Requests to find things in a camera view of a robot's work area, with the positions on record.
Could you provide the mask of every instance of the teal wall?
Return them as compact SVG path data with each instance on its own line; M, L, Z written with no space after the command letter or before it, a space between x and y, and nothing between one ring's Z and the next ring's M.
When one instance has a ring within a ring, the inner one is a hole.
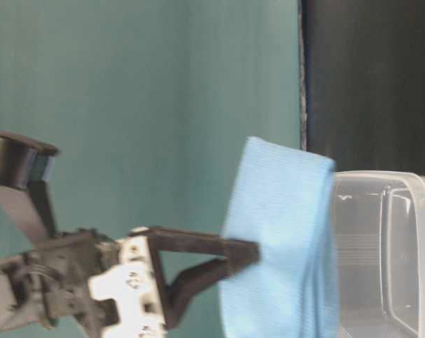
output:
M61 229L218 233L245 138L299 147L297 38L294 0L0 0L0 129L61 148ZM29 248L0 212L0 257ZM218 313L211 289L170 336L221 337Z

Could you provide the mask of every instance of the blue towel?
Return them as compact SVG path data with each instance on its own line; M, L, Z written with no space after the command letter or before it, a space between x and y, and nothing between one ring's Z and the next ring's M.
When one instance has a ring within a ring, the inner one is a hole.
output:
M261 259L220 283L227 338L336 338L333 169L328 158L248 140L223 235L257 242Z

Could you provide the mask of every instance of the transparent plastic box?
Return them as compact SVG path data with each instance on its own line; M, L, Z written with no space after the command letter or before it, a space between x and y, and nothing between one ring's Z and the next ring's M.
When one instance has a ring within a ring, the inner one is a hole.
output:
M337 173L340 338L425 338L425 177Z

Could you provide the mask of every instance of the black panel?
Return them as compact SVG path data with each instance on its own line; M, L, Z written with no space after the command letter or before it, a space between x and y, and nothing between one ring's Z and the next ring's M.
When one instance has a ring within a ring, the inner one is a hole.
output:
M425 1L305 0L307 149L425 173Z

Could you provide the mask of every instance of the blue cloth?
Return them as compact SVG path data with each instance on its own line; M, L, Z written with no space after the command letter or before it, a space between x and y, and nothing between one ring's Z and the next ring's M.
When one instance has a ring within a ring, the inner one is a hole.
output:
M261 259L220 283L227 338L336 338L333 169L328 158L249 138L223 235L257 242Z

